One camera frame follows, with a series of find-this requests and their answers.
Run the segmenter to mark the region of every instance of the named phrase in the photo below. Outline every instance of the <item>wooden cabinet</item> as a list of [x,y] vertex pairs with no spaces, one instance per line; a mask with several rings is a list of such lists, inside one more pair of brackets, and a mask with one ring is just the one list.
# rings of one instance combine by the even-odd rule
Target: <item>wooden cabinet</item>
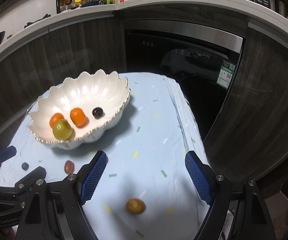
[[117,11],[125,21],[169,20],[217,28],[245,37],[248,16],[231,10],[201,4],[156,4]]
[[[69,25],[20,47],[0,62],[0,126],[66,77],[98,69],[125,72],[124,43],[124,22],[110,17]],[[1,133],[0,149],[16,129]]]
[[248,28],[241,63],[204,140],[216,173],[259,178],[288,157],[288,49]]

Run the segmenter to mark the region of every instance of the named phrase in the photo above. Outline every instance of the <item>table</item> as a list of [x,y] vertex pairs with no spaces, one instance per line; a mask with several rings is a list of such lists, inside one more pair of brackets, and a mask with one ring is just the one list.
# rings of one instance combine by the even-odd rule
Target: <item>table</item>
[[[92,199],[83,206],[99,240],[192,240],[209,206],[196,193],[185,153],[194,150],[208,162],[188,102],[179,85],[165,76],[120,77],[128,78],[130,102],[120,122],[95,143],[73,150],[49,149],[28,131],[31,121],[26,116],[10,144],[17,155],[2,163],[0,186],[13,187],[38,166],[46,169],[47,182],[62,180],[67,160],[74,162],[76,173],[101,149],[108,164]],[[29,164],[27,171],[21,169],[23,162]],[[125,204],[131,198],[142,199],[143,214],[127,213]]]

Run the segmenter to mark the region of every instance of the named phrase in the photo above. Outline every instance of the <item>green apple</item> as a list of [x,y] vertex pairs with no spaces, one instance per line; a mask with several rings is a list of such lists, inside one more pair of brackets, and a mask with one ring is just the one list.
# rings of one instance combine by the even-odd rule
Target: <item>green apple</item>
[[59,119],[53,126],[53,134],[57,140],[68,140],[71,137],[73,129],[68,121]]

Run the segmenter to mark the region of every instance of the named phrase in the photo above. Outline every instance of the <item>orange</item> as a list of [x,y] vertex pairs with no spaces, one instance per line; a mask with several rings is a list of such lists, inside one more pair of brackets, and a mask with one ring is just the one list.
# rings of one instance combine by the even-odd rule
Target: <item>orange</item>
[[59,119],[65,119],[64,116],[61,113],[56,113],[53,114],[53,116],[49,120],[49,126],[53,128],[54,124],[56,123],[57,120]]
[[77,127],[81,127],[86,123],[86,115],[81,108],[76,107],[72,109],[69,116]]

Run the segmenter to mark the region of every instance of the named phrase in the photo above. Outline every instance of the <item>blue gripper pad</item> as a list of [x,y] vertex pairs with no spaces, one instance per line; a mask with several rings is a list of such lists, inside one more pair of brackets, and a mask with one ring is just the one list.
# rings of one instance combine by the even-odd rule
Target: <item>blue gripper pad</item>
[[0,152],[0,164],[16,155],[16,148],[9,146],[6,150]]
[[91,200],[94,191],[97,187],[97,184],[100,181],[100,178],[102,177],[102,174],[106,168],[106,153],[102,152],[100,155],[99,159],[91,169],[90,173],[84,180],[82,184],[82,192],[81,192],[81,197],[80,200],[82,204],[84,205],[86,201]]
[[206,203],[209,205],[212,202],[211,186],[201,170],[202,167],[199,167],[193,158],[193,154],[196,156],[196,158],[198,158],[194,151],[189,151],[185,155],[185,167],[193,181],[200,199],[206,201]]

